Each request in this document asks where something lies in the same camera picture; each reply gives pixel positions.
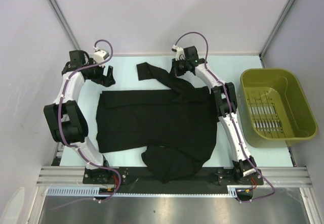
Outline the black long sleeve shirt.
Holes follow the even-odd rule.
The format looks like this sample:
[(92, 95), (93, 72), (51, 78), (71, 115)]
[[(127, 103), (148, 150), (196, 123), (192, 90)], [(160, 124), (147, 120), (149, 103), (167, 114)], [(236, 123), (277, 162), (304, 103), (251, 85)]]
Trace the black long sleeve shirt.
[(99, 151), (145, 147), (141, 158), (162, 183), (197, 174), (216, 146), (217, 117), (208, 87), (172, 77), (148, 63), (139, 80), (155, 79), (159, 90), (103, 91), (97, 107)]

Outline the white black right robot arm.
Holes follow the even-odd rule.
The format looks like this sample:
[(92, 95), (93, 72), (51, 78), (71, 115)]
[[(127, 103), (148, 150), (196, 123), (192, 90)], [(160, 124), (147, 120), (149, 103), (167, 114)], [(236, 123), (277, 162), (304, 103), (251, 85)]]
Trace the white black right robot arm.
[(237, 117), (237, 98), (232, 82), (220, 79), (208, 67), (206, 59), (200, 58), (195, 46), (181, 48), (173, 45), (175, 58), (172, 60), (172, 76), (193, 73), (210, 89), (216, 104), (216, 115), (225, 129), (233, 155), (233, 178), (239, 184), (246, 184), (256, 173), (256, 163), (248, 150)]

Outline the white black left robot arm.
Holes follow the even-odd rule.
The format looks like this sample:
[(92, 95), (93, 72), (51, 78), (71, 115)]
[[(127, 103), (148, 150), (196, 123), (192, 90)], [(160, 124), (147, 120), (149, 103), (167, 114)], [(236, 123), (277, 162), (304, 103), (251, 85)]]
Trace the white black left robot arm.
[(92, 56), (82, 50), (69, 53), (70, 60), (62, 70), (62, 86), (54, 102), (44, 107), (44, 115), (56, 142), (73, 149), (86, 163), (84, 184), (108, 183), (113, 177), (106, 158), (89, 139), (88, 123), (78, 105), (80, 91), (87, 80), (104, 87), (115, 84), (113, 67), (104, 74), (104, 63), (112, 54), (95, 48)]

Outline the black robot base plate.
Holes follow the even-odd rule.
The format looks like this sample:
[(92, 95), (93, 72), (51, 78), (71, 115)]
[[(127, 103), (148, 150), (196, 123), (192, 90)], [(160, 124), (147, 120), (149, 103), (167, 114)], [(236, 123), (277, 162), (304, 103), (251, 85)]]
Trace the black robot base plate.
[(148, 196), (236, 196), (236, 191), (261, 187), (264, 181), (257, 173), (252, 174), (243, 181), (233, 178), (233, 168), (203, 167), (197, 174), (171, 180), (164, 184), (157, 178), (155, 180), (132, 179), (125, 183), (121, 176), (121, 184), (117, 190), (122, 195), (148, 195)]

